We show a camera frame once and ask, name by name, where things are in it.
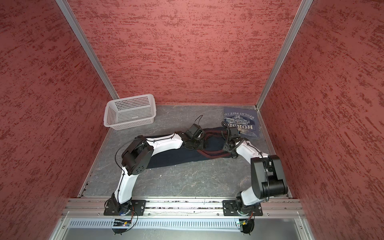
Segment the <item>dark navy tank top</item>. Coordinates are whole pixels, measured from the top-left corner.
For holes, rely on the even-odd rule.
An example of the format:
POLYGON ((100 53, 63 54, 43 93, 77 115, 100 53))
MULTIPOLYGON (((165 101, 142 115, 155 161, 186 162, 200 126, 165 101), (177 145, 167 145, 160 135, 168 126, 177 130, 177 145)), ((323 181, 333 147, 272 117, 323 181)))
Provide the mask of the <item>dark navy tank top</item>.
POLYGON ((231 137, 228 137, 227 130, 226 127, 204 129, 204 149, 188 150, 185 147, 181 147, 175 150, 168 150, 151 157, 147 168, 155 169, 189 162, 231 158, 234 154, 224 150, 226 141, 231 139, 231 137))

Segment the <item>grey blue tank top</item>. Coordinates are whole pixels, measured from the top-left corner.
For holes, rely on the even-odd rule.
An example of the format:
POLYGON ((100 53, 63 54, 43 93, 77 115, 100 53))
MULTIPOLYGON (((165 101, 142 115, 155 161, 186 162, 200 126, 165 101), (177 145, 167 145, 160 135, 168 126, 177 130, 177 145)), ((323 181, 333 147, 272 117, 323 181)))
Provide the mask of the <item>grey blue tank top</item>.
POLYGON ((236 127, 244 136, 259 138, 261 135, 255 110, 224 107, 224 121, 230 128, 236 127))

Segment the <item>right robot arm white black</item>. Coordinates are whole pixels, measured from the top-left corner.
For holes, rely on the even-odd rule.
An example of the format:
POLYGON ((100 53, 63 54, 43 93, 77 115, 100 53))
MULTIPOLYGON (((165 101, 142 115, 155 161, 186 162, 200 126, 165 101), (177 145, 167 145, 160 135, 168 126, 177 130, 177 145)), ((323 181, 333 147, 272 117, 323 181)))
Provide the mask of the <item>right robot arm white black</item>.
POLYGON ((289 187, 278 156, 262 153, 247 139, 232 143, 234 145, 225 150, 243 157, 251 167, 251 186, 236 195, 234 210, 240 216, 252 216, 259 211, 262 202, 286 195, 289 187))

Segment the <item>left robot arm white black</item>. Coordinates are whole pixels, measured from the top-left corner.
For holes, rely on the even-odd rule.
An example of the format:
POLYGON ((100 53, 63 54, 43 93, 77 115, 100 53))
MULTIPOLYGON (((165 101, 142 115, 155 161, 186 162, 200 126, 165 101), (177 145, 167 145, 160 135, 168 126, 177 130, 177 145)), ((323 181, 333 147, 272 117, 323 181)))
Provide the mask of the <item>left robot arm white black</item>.
POLYGON ((116 191, 105 202, 105 216, 132 214, 132 194, 140 173, 147 168, 162 168, 203 159, 204 132, 175 132, 168 136, 139 136, 122 153, 122 175, 116 191))

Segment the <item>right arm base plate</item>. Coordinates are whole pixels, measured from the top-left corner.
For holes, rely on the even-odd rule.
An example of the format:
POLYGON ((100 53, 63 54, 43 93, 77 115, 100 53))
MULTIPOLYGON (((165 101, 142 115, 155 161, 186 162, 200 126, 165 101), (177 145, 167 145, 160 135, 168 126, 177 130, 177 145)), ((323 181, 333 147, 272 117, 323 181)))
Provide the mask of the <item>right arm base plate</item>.
POLYGON ((247 206, 239 200, 224 200, 222 204, 224 216, 260 217, 263 215, 260 203, 247 206))

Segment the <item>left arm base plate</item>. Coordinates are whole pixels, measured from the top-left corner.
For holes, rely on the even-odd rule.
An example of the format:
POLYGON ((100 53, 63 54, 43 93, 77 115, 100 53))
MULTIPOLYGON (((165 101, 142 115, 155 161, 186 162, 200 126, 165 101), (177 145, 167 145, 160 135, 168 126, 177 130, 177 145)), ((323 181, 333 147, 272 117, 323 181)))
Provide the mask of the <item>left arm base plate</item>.
POLYGON ((114 203, 112 199, 105 202, 104 216, 142 216, 144 214, 145 200, 133 200, 124 204, 114 203))

